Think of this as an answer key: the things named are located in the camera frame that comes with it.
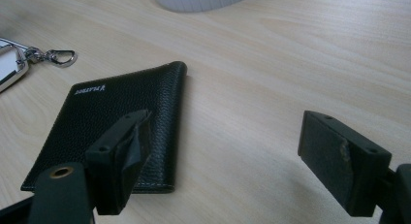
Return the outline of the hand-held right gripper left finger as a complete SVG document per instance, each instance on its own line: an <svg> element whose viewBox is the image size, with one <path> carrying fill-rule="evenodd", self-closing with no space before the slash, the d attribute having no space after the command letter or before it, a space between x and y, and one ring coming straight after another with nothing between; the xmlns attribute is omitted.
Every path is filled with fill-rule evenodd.
<svg viewBox="0 0 411 224"><path fill-rule="evenodd" d="M85 151L100 215L125 208L150 154L150 117L148 110L123 115Z"/></svg>

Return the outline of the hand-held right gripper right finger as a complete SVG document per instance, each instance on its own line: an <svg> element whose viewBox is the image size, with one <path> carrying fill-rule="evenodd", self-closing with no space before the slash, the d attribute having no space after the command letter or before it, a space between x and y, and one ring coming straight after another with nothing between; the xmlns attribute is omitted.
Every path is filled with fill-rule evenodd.
<svg viewBox="0 0 411 224"><path fill-rule="evenodd" d="M392 154L388 150L334 117L306 111L298 156L348 214L373 214L372 192L389 169Z"/></svg>

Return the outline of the black leather wallet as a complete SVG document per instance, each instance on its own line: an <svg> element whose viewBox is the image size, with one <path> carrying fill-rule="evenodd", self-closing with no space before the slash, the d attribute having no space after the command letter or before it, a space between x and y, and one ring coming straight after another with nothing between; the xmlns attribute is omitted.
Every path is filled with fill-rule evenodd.
<svg viewBox="0 0 411 224"><path fill-rule="evenodd" d="M82 162L84 152L120 117L151 112L151 154L133 191L174 191L179 120L187 66L181 61L73 85L20 189L34 191L38 175L53 166Z"/></svg>

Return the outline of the silver car key fob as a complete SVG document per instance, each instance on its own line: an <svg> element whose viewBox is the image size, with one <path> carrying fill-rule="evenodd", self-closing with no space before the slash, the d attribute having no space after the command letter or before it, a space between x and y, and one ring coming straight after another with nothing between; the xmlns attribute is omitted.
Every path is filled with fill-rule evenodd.
<svg viewBox="0 0 411 224"><path fill-rule="evenodd" d="M50 49L43 52L39 48L0 38L0 93L21 79L31 64L47 62L66 68L74 64L77 58L73 50Z"/></svg>

